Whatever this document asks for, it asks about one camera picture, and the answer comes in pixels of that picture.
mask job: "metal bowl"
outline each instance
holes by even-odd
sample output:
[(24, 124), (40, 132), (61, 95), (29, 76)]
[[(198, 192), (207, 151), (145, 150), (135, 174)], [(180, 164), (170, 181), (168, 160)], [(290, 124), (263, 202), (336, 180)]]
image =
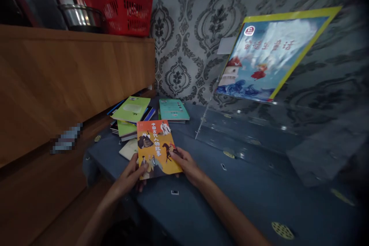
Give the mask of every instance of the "metal bowl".
[(104, 16), (101, 11), (82, 5), (59, 5), (64, 20), (71, 31), (104, 33)]

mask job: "orange book cover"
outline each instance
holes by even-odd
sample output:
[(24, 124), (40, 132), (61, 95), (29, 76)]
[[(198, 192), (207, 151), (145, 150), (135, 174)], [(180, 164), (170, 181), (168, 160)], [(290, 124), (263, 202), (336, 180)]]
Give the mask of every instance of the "orange book cover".
[(176, 152), (168, 121), (140, 121), (137, 123), (138, 164), (149, 164), (140, 180), (182, 172), (171, 158), (169, 151)]

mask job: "hand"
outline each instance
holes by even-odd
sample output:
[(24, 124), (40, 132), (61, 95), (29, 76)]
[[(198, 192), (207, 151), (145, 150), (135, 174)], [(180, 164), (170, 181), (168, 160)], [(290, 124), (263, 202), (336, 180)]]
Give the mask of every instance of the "hand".
[(135, 153), (126, 169), (120, 175), (120, 177), (115, 181), (109, 190), (110, 197), (113, 200), (123, 197), (125, 194), (131, 191), (131, 189), (137, 184), (136, 189), (142, 192), (144, 185), (146, 185), (146, 180), (137, 183), (140, 176), (142, 176), (148, 168), (148, 164), (138, 168), (137, 164), (138, 154)]
[(206, 179), (205, 173), (197, 167), (196, 162), (187, 151), (180, 147), (177, 147), (177, 151), (179, 154), (169, 152), (170, 156), (182, 167), (190, 183), (198, 188), (201, 182)]

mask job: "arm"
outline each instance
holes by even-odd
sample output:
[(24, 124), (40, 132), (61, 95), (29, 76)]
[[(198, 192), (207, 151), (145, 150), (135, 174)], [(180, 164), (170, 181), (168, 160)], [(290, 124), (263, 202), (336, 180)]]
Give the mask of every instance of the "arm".
[[(116, 206), (118, 205), (120, 198), (133, 188), (139, 177), (145, 173), (148, 167), (148, 164), (145, 164), (136, 170), (137, 158), (138, 155), (135, 153), (121, 176), (111, 186), (108, 193), (105, 195), (83, 230), (80, 238), (77, 241), (77, 246), (101, 244), (103, 236), (109, 226), (109, 221), (116, 209)], [(146, 180), (140, 184), (140, 192), (145, 184)]]
[(170, 155), (182, 167), (188, 180), (199, 189), (237, 245), (270, 245), (234, 203), (197, 167), (191, 155), (179, 147), (177, 150), (179, 155), (173, 152)]

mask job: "gray patterned wallpaper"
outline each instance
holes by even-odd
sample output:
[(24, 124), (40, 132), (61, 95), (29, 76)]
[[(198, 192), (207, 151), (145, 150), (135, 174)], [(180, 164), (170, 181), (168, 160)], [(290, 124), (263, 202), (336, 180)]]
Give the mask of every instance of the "gray patterned wallpaper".
[(328, 122), (367, 93), (368, 47), (359, 0), (154, 0), (158, 91), (206, 105), (228, 57), (216, 54), (220, 39), (236, 36), (245, 16), (338, 5), (343, 6), (340, 13), (278, 93), (278, 108), (214, 95), (219, 108), (288, 121), (296, 129)]

